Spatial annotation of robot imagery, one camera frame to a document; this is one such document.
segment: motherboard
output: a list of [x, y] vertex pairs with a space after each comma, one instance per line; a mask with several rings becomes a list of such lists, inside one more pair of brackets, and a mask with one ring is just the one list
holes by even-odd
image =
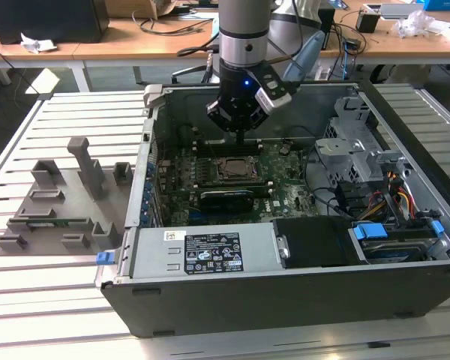
[[286, 142], [194, 143], [158, 161], [158, 189], [167, 227], [247, 224], [318, 215], [306, 191], [302, 149]]

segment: yellow wire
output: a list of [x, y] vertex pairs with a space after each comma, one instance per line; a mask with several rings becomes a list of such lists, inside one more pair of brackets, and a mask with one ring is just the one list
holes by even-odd
[[410, 213], [410, 201], [408, 200], [408, 196], [405, 195], [404, 193], [401, 193], [400, 191], [398, 191], [398, 195], [400, 195], [401, 197], [403, 197], [406, 201], [406, 210], [408, 210], [409, 214], [412, 215]]
[[365, 215], [362, 215], [359, 220], [365, 219], [367, 216], [373, 215], [376, 212], [378, 212], [384, 205], [386, 204], [386, 201], [382, 201], [380, 204], [375, 205], [374, 208], [372, 208], [369, 212], [367, 212]]

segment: floor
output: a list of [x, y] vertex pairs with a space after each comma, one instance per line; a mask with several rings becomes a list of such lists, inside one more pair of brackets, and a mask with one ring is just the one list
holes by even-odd
[[[78, 92], [71, 70], [50, 69], [60, 79], [56, 85], [55, 92]], [[142, 78], [149, 83], [170, 83], [170, 75], [174, 71], [181, 70], [179, 67], [143, 67]], [[356, 71], [355, 79], [367, 78], [373, 68], [364, 68], [363, 71]], [[385, 67], [382, 74], [388, 73], [389, 68]], [[0, 85], [0, 153], [13, 136], [15, 130], [20, 126], [27, 112], [35, 102], [37, 95], [25, 94], [28, 84], [18, 74], [22, 74], [30, 83], [39, 75], [41, 69], [16, 69], [10, 72], [12, 83], [8, 86]], [[91, 81], [96, 92], [120, 91], [120, 90], [141, 90], [143, 85], [137, 85], [134, 79], [132, 68], [92, 68], [89, 69]], [[191, 74], [181, 77], [183, 83], [198, 83], [202, 74]], [[450, 70], [433, 66], [430, 76], [424, 87], [450, 111]]]

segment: barcode sticker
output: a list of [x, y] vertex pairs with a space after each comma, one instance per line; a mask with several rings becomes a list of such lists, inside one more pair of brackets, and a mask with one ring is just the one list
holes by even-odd
[[163, 240], [165, 242], [171, 242], [173, 240], [185, 240], [187, 232], [185, 230], [166, 231], [163, 233]]

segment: crumpled paper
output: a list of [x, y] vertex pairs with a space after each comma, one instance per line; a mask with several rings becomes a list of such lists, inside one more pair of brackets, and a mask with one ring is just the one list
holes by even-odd
[[30, 53], [38, 54], [42, 51], [55, 50], [57, 46], [51, 40], [34, 40], [22, 34], [20, 45]]
[[409, 36], [425, 35], [428, 36], [427, 27], [435, 20], [435, 18], [428, 16], [423, 10], [415, 10], [408, 19], [398, 20], [391, 30], [398, 33], [400, 38]]

